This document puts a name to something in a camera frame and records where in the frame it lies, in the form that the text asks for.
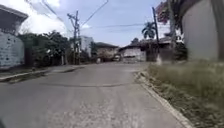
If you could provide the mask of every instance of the house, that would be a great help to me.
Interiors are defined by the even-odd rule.
[[[133,43],[119,49],[122,61],[146,61],[148,43]]]
[[[118,46],[103,42],[96,43],[96,47],[97,47],[97,56],[103,59],[103,61],[112,60],[114,56],[117,54],[119,48]]]
[[[119,49],[122,61],[155,61],[160,53],[163,60],[170,60],[172,56],[171,41],[161,38],[160,43],[155,40],[142,40]]]
[[[224,0],[179,0],[189,59],[224,60]]]
[[[28,15],[0,5],[0,70],[24,63],[24,45],[16,36]]]
[[[91,43],[93,42],[92,37],[81,36],[81,50],[88,53],[89,57],[91,57]]]

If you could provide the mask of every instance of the utility pole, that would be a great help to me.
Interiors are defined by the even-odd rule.
[[[81,37],[80,37],[80,25],[78,24],[78,28],[77,28],[77,38],[78,38],[78,65],[80,65],[80,52],[81,52]]]
[[[74,49],[74,53],[73,53],[73,63],[77,64],[77,56],[76,56],[76,52],[79,52],[79,45],[77,44],[77,36],[78,36],[78,30],[79,30],[79,24],[78,24],[78,15],[79,12],[76,11],[76,15],[73,16],[71,14],[67,14],[68,18],[71,20],[72,26],[74,28],[74,42],[73,42],[73,49]]]
[[[152,12],[153,12],[153,18],[154,18],[154,23],[155,23],[155,27],[156,27],[156,43],[157,43],[157,52],[158,52],[158,55],[160,53],[160,50],[159,50],[159,32],[158,32],[158,25],[157,25],[157,20],[156,20],[156,10],[154,7],[152,7]]]
[[[174,53],[176,48],[175,19],[174,19],[174,12],[172,8],[172,0],[167,0],[167,3],[168,3],[168,10],[169,10],[169,17],[170,17],[171,43],[172,43],[172,51],[173,51],[173,59],[174,59]]]

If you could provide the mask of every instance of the dry grass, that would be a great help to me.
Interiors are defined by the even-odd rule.
[[[155,91],[196,127],[224,127],[224,65],[206,61],[150,65],[148,72],[157,79]]]

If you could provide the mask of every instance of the road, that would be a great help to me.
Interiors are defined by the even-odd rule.
[[[135,83],[146,64],[90,65],[7,85],[0,84],[6,128],[184,128]]]

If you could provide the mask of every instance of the concrete wall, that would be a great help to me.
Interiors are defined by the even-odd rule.
[[[127,56],[135,56],[136,61],[146,61],[146,52],[141,51],[140,48],[125,49],[122,54],[122,58]]]
[[[189,59],[218,59],[218,38],[210,0],[193,5],[182,19]]]
[[[97,56],[107,56],[107,58],[113,58],[115,54],[117,54],[117,48],[98,48],[97,49]]]
[[[0,32],[0,69],[9,69],[23,63],[23,42],[14,35]]]
[[[93,42],[92,37],[81,36],[81,49],[85,50],[91,57],[91,48],[90,45]]]

